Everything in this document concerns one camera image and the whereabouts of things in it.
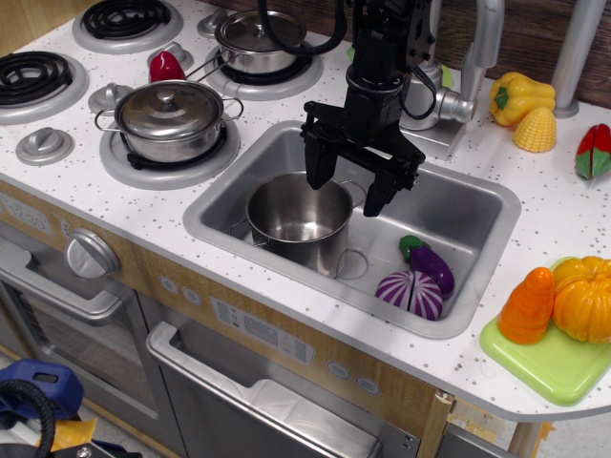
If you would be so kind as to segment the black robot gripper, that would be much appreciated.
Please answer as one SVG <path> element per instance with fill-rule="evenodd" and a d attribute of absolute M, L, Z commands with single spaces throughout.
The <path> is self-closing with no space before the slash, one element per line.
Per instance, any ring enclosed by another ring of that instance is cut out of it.
<path fill-rule="evenodd" d="M 413 188 L 425 155 L 400 131 L 405 77 L 374 84 L 350 69 L 347 82 L 342 107 L 304 105 L 306 180 L 312 189 L 321 189 L 334 177 L 339 157 L 374 173 L 363 214 L 378 217 L 398 191 Z"/>

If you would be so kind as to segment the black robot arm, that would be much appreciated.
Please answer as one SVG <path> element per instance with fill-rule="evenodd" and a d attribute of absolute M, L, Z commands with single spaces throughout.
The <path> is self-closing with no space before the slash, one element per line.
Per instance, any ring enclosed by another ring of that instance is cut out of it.
<path fill-rule="evenodd" d="M 305 105 L 306 178 L 318 190 L 342 157 L 374 174 L 364 206 L 376 217 L 395 194 L 411 189 L 424 154 L 400 130 L 412 74 L 431 58 L 435 36 L 429 1 L 357 1 L 354 55 L 341 107 Z"/>

